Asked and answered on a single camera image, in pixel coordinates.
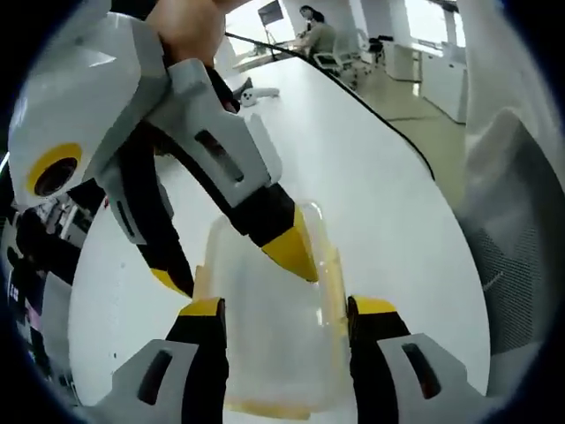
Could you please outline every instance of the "floor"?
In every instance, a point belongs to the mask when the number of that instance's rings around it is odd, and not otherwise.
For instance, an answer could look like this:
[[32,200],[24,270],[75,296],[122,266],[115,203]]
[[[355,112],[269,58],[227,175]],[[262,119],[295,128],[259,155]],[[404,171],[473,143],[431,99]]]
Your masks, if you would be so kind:
[[432,165],[451,208],[463,198],[464,125],[456,124],[419,95],[418,83],[391,79],[378,67],[358,84],[358,94],[408,137]]

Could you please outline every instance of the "small white object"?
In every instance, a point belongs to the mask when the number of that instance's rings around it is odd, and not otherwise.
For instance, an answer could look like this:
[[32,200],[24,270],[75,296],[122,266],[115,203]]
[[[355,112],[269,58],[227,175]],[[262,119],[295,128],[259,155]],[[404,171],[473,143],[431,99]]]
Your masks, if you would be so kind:
[[245,108],[253,106],[260,97],[277,97],[278,88],[247,88],[241,95],[241,105]]

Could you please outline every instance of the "woman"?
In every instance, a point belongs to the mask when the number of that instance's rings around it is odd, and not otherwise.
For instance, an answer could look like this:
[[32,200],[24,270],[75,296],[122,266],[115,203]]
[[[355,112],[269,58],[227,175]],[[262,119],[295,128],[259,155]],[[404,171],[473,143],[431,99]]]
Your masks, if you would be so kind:
[[308,59],[312,61],[318,53],[334,51],[335,30],[326,23],[324,15],[310,6],[302,6],[300,14],[308,21],[308,26],[299,48],[307,50]]

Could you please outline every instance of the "clear plastic container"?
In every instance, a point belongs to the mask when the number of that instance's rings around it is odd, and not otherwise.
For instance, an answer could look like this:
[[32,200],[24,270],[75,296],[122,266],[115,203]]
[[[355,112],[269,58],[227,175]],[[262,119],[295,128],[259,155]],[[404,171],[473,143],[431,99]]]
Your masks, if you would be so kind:
[[300,208],[320,277],[315,284],[280,268],[225,217],[210,231],[194,298],[226,302],[227,409],[307,419],[342,395],[349,358],[339,257],[320,210],[313,203]]

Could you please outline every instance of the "computer monitor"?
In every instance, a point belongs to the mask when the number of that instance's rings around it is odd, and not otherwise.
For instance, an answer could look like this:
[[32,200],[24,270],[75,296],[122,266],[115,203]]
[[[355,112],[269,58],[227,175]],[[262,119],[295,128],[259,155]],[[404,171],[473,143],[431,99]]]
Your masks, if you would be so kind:
[[264,27],[284,18],[283,10],[277,0],[261,7],[257,12]]

